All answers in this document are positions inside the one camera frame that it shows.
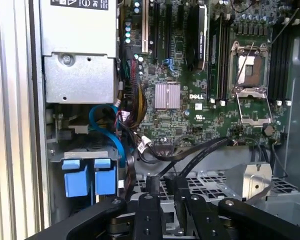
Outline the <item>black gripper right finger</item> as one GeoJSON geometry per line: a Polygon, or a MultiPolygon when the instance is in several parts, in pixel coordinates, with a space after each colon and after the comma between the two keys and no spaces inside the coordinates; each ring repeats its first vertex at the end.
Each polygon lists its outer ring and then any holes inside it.
{"type": "Polygon", "coordinates": [[[253,206],[271,187],[246,201],[224,198],[217,210],[205,198],[190,193],[183,177],[175,178],[175,210],[181,228],[200,240],[229,240],[234,229],[240,240],[300,240],[300,226],[253,206]]]}

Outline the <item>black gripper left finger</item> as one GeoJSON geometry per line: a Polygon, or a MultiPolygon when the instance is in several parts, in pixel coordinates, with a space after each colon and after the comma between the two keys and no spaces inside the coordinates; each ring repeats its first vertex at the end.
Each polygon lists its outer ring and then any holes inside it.
{"type": "Polygon", "coordinates": [[[30,236],[31,240],[161,240],[159,176],[146,178],[146,193],[127,202],[111,197],[30,236]]]}

